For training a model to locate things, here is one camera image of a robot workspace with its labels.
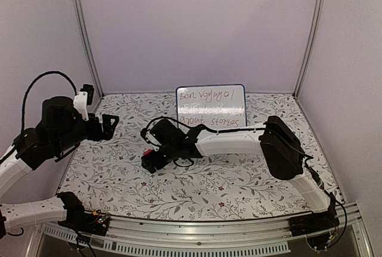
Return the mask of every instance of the floral patterned tablecloth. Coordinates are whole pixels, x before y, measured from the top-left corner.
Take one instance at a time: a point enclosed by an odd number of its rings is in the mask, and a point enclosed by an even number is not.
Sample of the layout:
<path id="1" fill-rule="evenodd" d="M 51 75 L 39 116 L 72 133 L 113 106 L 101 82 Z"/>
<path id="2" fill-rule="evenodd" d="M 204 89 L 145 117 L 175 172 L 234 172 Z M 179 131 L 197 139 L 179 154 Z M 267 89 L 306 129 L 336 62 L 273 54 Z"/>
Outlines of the floral patterned tablecloth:
<path id="1" fill-rule="evenodd" d="M 247 94 L 252 125 L 270 115 L 281 117 L 296 133 L 325 188 L 340 192 L 305 117 L 291 95 Z M 103 98 L 97 114 L 120 117 L 110 141 L 84 141 L 77 149 L 59 191 L 72 191 L 89 210 L 113 215 L 187 221 L 264 218 L 308 211 L 305 200 L 287 182 L 274 179 L 263 156 L 221 154 L 173 163 L 154 175 L 141 168 L 150 148 L 140 130 L 154 117 L 175 117 L 174 94 L 118 94 Z"/>

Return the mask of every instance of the whiteboard frame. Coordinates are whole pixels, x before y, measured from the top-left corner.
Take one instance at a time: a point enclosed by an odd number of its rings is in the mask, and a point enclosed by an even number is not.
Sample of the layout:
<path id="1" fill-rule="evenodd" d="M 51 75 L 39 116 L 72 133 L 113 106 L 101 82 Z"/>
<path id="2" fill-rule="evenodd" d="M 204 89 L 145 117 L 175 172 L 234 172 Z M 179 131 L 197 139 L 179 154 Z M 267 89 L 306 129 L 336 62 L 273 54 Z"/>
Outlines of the whiteboard frame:
<path id="1" fill-rule="evenodd" d="M 248 119 L 247 119 L 247 98 L 246 98 L 246 90 L 245 86 L 241 83 L 230 83 L 230 84 L 208 84 L 208 85 L 189 85 L 189 86 L 178 86 L 177 89 L 175 89 L 175 102 L 176 102 L 176 109 L 177 109 L 177 120 L 179 120 L 179 113 L 178 113 L 178 89 L 179 88 L 191 88 L 191 87 L 214 87 L 214 86 L 242 86 L 244 91 L 244 114 L 245 114 L 245 126 L 248 126 Z"/>

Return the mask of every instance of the red component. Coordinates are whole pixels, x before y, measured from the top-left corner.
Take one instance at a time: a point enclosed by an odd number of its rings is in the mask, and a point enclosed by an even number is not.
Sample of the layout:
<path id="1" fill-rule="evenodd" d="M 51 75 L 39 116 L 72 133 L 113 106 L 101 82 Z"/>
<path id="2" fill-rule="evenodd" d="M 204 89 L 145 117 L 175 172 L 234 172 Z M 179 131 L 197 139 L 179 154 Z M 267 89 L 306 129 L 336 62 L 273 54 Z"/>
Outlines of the red component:
<path id="1" fill-rule="evenodd" d="M 147 150 L 147 151 L 145 151 L 145 152 L 143 153 L 143 155 L 145 156 L 145 155 L 151 153 L 152 151 L 153 151 L 153 150 Z"/>

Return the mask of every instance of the black cable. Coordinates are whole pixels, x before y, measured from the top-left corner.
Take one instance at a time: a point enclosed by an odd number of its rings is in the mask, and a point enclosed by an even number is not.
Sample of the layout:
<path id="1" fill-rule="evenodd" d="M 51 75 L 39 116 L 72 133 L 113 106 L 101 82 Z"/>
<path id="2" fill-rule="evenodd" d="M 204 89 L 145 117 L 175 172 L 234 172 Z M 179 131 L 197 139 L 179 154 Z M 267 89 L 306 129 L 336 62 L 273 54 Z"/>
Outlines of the black cable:
<path id="1" fill-rule="evenodd" d="M 60 72 L 60 71 L 56 71 L 56 70 L 53 70 L 53 71 L 47 71 L 47 72 L 44 72 L 43 74 L 40 74 L 39 76 L 37 76 L 36 78 L 34 78 L 34 80 L 32 81 L 32 83 L 28 86 L 28 89 L 26 90 L 25 94 L 24 94 L 24 98 L 23 98 L 23 105 L 21 107 L 21 130 L 20 130 L 20 136 L 21 138 L 23 138 L 23 134 L 24 134 L 24 130 L 25 130 L 25 105 L 26 105 L 26 99 L 27 99 L 27 96 L 29 94 L 29 91 L 32 89 L 33 85 L 38 81 L 40 80 L 40 78 L 46 76 L 46 75 L 50 75 L 50 74 L 58 74 L 58 75 L 61 75 L 62 77 L 64 77 L 67 81 L 69 81 L 69 83 L 71 84 L 71 86 L 73 87 L 73 90 L 74 90 L 74 93 L 75 95 L 77 94 L 77 89 L 76 89 L 76 86 L 74 85 L 73 81 L 68 77 L 68 75 Z M 4 157 L 2 157 L 0 159 L 0 164 L 2 162 L 4 162 L 7 158 L 9 158 L 13 152 L 16 150 L 16 147 L 13 146 L 13 148 L 7 153 L 4 155 Z"/>
<path id="2" fill-rule="evenodd" d="M 58 75 L 61 75 L 62 77 L 64 77 L 71 84 L 71 86 L 72 86 L 72 88 L 74 90 L 74 94 L 75 95 L 77 94 L 77 89 L 76 89 L 76 86 L 74 85 L 73 81 L 68 77 L 68 75 L 66 75 L 65 73 L 62 73 L 60 71 L 57 71 L 57 70 L 47 71 L 47 72 L 44 72 L 44 73 L 40 74 L 36 78 L 34 78 L 34 80 L 28 86 L 28 88 L 27 88 L 27 90 L 26 90 L 26 92 L 24 94 L 23 105 L 21 107 L 21 131 L 20 131 L 21 137 L 23 136 L 24 129 L 25 129 L 25 104 L 26 104 L 26 98 L 28 97 L 29 91 L 32 89 L 32 87 L 34 86 L 34 84 L 38 80 L 40 80 L 44 76 L 50 75 L 50 74 L 58 74 Z"/>
<path id="3" fill-rule="evenodd" d="M 167 116 L 161 116 L 161 117 L 156 117 L 154 119 L 152 119 L 146 126 L 146 129 L 149 129 L 150 125 L 154 122 L 154 121 L 157 121 L 157 120 L 160 120 L 160 119 L 168 119 L 170 121 L 173 121 L 174 123 L 178 123 L 179 125 L 182 125 L 184 127 L 186 127 L 187 129 L 196 129 L 196 128 L 202 128 L 204 130 L 207 130 L 208 132 L 211 132 L 211 133 L 214 133 L 214 134 L 217 134 L 217 133 L 230 133 L 230 132 L 240 132 L 240 131 L 257 131 L 257 130 L 264 130 L 265 128 L 239 128 L 239 129 L 225 129 L 225 130 L 215 130 L 215 129 L 211 129 L 209 127 L 207 127 L 206 125 L 204 124 L 199 124 L 197 126 L 189 126 L 185 123 L 182 123 L 181 121 L 177 120 L 177 119 L 174 119 L 172 117 L 167 117 Z"/>
<path id="4" fill-rule="evenodd" d="M 195 162 L 192 160 L 192 159 L 188 159 L 190 161 L 190 164 L 189 165 L 185 165 L 185 166 L 181 166 L 179 165 L 176 160 L 173 160 L 173 162 L 175 163 L 176 166 L 178 166 L 179 168 L 188 168 L 189 166 L 193 166 L 195 164 Z"/>
<path id="5" fill-rule="evenodd" d="M 91 253 L 93 254 L 93 257 L 97 257 L 95 251 L 93 250 L 93 248 L 90 245 L 90 242 L 80 232 L 76 231 L 76 234 L 77 234 L 77 244 L 79 244 L 78 239 L 81 239 L 89 247 Z"/>
<path id="6" fill-rule="evenodd" d="M 13 146 L 12 147 L 12 149 L 8 152 L 8 153 L 6 153 L 5 155 L 4 155 L 4 157 L 2 157 L 1 159 L 0 159 L 0 165 L 1 165 L 1 163 L 3 162 L 3 161 L 5 161 L 7 158 L 9 158 L 12 154 L 13 154 L 13 152 L 16 150 L 16 146 Z"/>
<path id="7" fill-rule="evenodd" d="M 76 238 L 76 243 L 77 243 L 77 252 L 78 252 L 82 257 L 86 257 L 86 255 L 83 254 L 83 253 L 81 252 L 82 249 L 79 247 L 78 236 L 77 236 L 77 238 Z"/>
<path id="8" fill-rule="evenodd" d="M 161 117 L 156 117 L 156 118 L 152 119 L 152 120 L 147 124 L 147 126 L 145 127 L 145 129 L 148 131 L 148 130 L 149 130 L 149 127 L 151 126 L 151 124 L 152 124 L 153 122 L 155 122 L 155 121 L 157 121 L 157 120 L 161 120 L 161 119 L 167 119 L 167 120 L 173 121 L 173 122 L 175 122 L 175 123 L 178 123 L 179 125 L 182 125 L 182 126 L 188 128 L 188 129 L 194 129 L 194 128 L 197 128 L 197 127 L 200 126 L 200 125 L 198 125 L 198 126 L 191 127 L 191 126 L 189 126 L 189 125 L 187 125 L 187 124 L 185 124 L 185 123 L 182 123 L 182 122 L 180 122 L 180 121 L 178 121 L 177 119 L 174 119 L 174 118 L 172 118 L 172 117 L 161 116 Z M 147 139 L 146 137 L 143 137 L 143 138 L 144 138 L 144 140 L 145 140 L 148 144 L 151 144 L 151 145 L 153 145 L 153 146 L 155 146 L 155 147 L 161 147 L 161 145 L 158 145 L 158 144 L 155 144 L 155 143 L 151 142 L 151 141 L 150 141 L 149 139 Z"/>
<path id="9" fill-rule="evenodd" d="M 324 190 L 324 193 L 325 193 L 327 196 L 329 196 L 329 197 L 331 198 L 331 195 L 329 194 L 329 192 L 327 192 L 326 190 Z M 345 231 L 346 231 L 346 227 L 347 227 L 347 212 L 346 212 L 346 209 L 345 209 L 345 207 L 343 206 L 343 204 L 340 203 L 337 199 L 335 200 L 335 202 L 336 202 L 339 206 L 341 206 L 342 210 L 344 211 L 344 214 L 345 214 L 345 224 L 344 224 L 344 229 L 343 229 L 343 231 L 341 232 L 341 235 L 338 236 L 337 239 L 334 240 L 333 243 L 330 243 L 329 246 L 327 247 L 327 249 L 333 247 L 335 244 L 337 244 L 338 241 L 340 241 L 340 239 L 342 238 L 342 236 L 344 236 L 344 233 L 345 233 Z"/>
<path id="10" fill-rule="evenodd" d="M 21 227 L 20 229 L 21 229 L 21 233 L 17 233 L 17 234 L 7 233 L 7 234 L 13 237 L 19 237 L 24 234 L 24 228 Z"/>
<path id="11" fill-rule="evenodd" d="M 283 136 L 280 135 L 279 133 L 277 133 L 276 131 L 274 131 L 274 130 L 272 130 L 272 129 L 265 129 L 265 128 L 264 128 L 264 130 L 267 130 L 267 131 L 271 132 L 273 135 L 277 136 L 280 140 L 282 140 L 282 141 L 284 142 L 284 144 L 285 144 L 288 148 L 290 148 L 291 150 L 294 150 L 296 153 L 299 153 L 300 155 L 302 155 L 302 156 L 308 158 L 307 160 L 314 159 L 313 156 L 310 156 L 310 155 L 308 155 L 308 154 L 306 154 L 306 153 L 303 153 L 302 151 L 297 150 L 296 148 L 292 147 L 292 146 L 291 146 L 291 145 L 290 145 L 290 144 L 283 138 Z"/>

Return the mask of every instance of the whiteboard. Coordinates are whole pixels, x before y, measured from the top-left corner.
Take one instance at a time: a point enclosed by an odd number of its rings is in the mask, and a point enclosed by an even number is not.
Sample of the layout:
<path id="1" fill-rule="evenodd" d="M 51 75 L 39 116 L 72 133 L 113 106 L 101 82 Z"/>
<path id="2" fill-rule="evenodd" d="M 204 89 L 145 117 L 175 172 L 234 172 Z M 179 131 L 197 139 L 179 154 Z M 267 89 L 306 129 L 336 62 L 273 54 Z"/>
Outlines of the whiteboard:
<path id="1" fill-rule="evenodd" d="M 182 86 L 177 88 L 176 94 L 177 116 L 181 123 L 204 124 L 212 129 L 247 125 L 245 88 L 241 84 Z"/>

